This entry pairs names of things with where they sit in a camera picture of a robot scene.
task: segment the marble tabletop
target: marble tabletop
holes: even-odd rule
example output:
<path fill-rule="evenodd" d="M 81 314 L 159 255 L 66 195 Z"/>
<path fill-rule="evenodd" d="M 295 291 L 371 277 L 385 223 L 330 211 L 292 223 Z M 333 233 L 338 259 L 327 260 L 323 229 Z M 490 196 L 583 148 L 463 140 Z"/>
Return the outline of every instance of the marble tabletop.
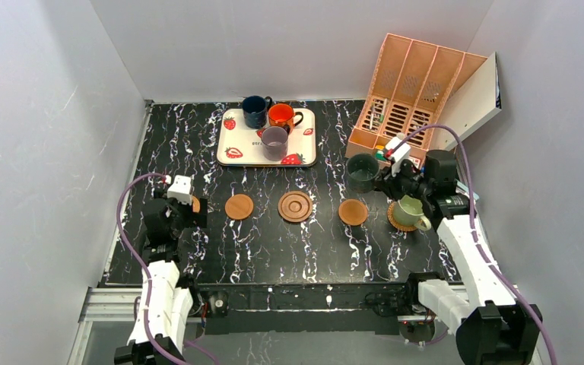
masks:
<path fill-rule="evenodd" d="M 316 117 L 317 162 L 305 168 L 224 167 L 216 159 L 223 112 L 238 103 L 174 103 L 153 106 L 135 175 L 148 172 L 193 177 L 194 195 L 208 199 L 208 226 L 180 237 L 180 268 L 198 283 L 364 283 L 405 281 L 411 272 L 459 275 L 446 247 L 431 230 L 398 232 L 386 218 L 390 201 L 381 192 L 358 195 L 346 189 L 345 150 L 363 100 L 290 102 Z M 141 208 L 152 182 L 132 190 L 124 225 L 140 245 Z M 290 224 L 278 214 L 289 191 L 314 201 L 307 221 Z M 234 194 L 254 202 L 251 217 L 232 221 L 224 212 Z M 357 198 L 369 209 L 359 227 L 339 219 L 339 204 Z M 120 242 L 101 284 L 140 284 L 141 270 Z"/>

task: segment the orange mug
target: orange mug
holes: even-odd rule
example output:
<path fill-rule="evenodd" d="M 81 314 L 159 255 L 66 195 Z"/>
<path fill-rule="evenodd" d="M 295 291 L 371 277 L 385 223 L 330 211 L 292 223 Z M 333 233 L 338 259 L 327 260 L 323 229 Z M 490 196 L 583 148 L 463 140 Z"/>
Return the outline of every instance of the orange mug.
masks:
<path fill-rule="evenodd" d="M 296 116 L 300 116 L 301 118 L 295 122 L 294 117 Z M 276 104 L 268 111 L 268 118 L 270 119 L 270 125 L 282 128 L 285 128 L 287 125 L 286 129 L 288 129 L 288 133 L 291 133 L 292 129 L 303 121 L 303 113 L 295 113 L 292 106 L 287 104 Z"/>

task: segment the wooden coaster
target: wooden coaster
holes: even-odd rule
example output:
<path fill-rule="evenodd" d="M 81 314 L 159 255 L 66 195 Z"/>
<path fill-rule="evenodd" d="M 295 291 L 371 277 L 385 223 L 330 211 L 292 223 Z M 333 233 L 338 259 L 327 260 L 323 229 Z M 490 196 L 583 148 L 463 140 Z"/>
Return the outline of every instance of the wooden coaster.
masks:
<path fill-rule="evenodd" d="M 391 222 L 392 226 L 397 228 L 398 230 L 400 230 L 402 232 L 413 232 L 414 230 L 416 230 L 417 229 L 416 226 L 406 227 L 406 226 L 402 226 L 401 224 L 399 224 L 395 221 L 394 217 L 392 216 L 392 210 L 396 204 L 397 204 L 397 202 L 391 203 L 391 205 L 389 206 L 389 210 L 386 212 L 386 215 L 388 216 L 389 222 Z"/>
<path fill-rule="evenodd" d="M 339 205 L 339 217 L 349 226 L 359 226 L 368 218 L 368 208 L 356 199 L 348 199 Z"/>
<path fill-rule="evenodd" d="M 303 222 L 312 210 L 312 199 L 303 192 L 287 192 L 278 201 L 278 213 L 288 222 Z"/>
<path fill-rule="evenodd" d="M 249 217 L 254 210 L 254 202 L 245 194 L 236 194 L 225 203 L 225 213 L 231 219 L 240 221 Z"/>
<path fill-rule="evenodd" d="M 200 212 L 200 201 L 195 196 L 192 196 L 192 210 L 194 213 Z"/>

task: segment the light green mug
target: light green mug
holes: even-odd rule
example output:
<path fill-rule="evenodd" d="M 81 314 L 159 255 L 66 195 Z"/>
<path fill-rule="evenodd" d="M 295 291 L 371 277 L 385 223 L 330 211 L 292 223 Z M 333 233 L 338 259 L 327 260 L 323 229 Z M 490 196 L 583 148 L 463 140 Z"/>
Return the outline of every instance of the light green mug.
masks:
<path fill-rule="evenodd" d="M 430 230 L 431 222 L 422 212 L 422 202 L 419 199 L 404 195 L 393 208 L 395 222 L 405 227 L 417 227 L 419 230 Z"/>

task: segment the tray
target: tray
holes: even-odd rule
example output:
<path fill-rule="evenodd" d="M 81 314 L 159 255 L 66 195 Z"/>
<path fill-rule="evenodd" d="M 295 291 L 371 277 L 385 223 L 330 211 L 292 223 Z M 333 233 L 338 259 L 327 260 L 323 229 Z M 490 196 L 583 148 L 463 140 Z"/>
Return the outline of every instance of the tray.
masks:
<path fill-rule="evenodd" d="M 303 113 L 303 121 L 290 133 L 287 157 L 271 161 L 263 156 L 260 132 L 243 121 L 242 109 L 229 109 L 223 114 L 221 135 L 218 138 L 216 158 L 225 166 L 252 167 L 307 167 L 316 162 L 316 129 L 314 113 L 305 108 L 294 108 Z"/>

